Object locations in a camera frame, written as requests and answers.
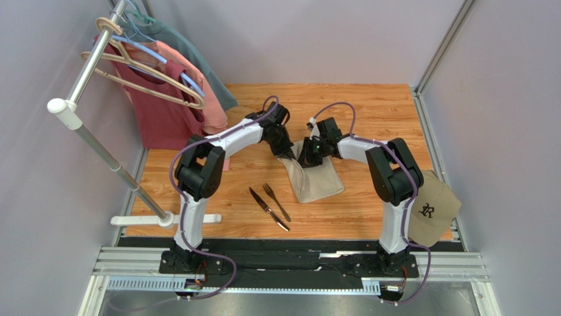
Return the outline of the silver fork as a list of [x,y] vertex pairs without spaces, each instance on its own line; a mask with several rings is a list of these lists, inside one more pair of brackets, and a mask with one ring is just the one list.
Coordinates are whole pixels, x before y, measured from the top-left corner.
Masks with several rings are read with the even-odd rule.
[[281,205],[281,203],[279,202],[279,200],[277,199],[274,191],[272,190],[272,188],[270,187],[270,185],[268,185],[268,183],[265,183],[263,185],[263,189],[265,191],[265,193],[277,204],[277,206],[279,207],[282,215],[284,216],[284,218],[288,221],[291,222],[292,219],[290,218],[290,215],[286,212],[286,210],[284,209],[284,207]]

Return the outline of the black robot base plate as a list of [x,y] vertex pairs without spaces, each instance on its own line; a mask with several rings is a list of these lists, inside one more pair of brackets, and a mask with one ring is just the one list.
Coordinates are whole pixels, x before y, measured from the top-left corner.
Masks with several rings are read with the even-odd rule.
[[[417,278],[417,261],[408,255],[397,263],[387,263],[375,251],[365,253],[324,253],[320,251],[230,251],[224,256],[232,259],[237,271],[337,271],[353,277]],[[190,255],[183,259],[171,251],[164,251],[159,263],[162,274],[228,275],[232,264],[222,258]]]

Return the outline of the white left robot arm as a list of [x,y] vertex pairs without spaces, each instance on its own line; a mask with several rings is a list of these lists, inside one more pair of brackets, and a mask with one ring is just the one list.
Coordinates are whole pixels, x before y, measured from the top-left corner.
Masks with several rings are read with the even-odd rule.
[[225,161],[259,142],[267,142],[277,157],[291,157],[292,142],[285,127],[289,119],[289,110],[274,101],[224,132],[188,140],[171,165],[181,210],[174,242],[161,255],[160,273],[194,273],[211,256],[201,250],[203,220],[209,199],[221,183]]

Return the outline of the beige cloth napkin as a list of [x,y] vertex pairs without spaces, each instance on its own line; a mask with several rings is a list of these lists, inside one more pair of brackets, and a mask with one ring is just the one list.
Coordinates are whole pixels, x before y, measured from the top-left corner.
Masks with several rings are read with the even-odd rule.
[[279,158],[279,161],[300,203],[329,198],[345,190],[330,157],[323,158],[322,165],[311,168],[303,168],[295,159]]

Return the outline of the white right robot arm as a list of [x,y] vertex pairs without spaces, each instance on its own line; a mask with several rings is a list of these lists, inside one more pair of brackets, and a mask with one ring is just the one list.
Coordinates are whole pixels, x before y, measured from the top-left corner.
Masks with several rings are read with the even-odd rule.
[[382,275],[401,271],[410,255],[408,238],[410,213],[423,175],[402,138],[378,141],[343,134],[334,118],[307,124],[311,134],[304,139],[298,162],[304,168],[316,167],[327,157],[349,159],[369,167],[375,192],[383,201],[383,231],[379,237],[374,267]]

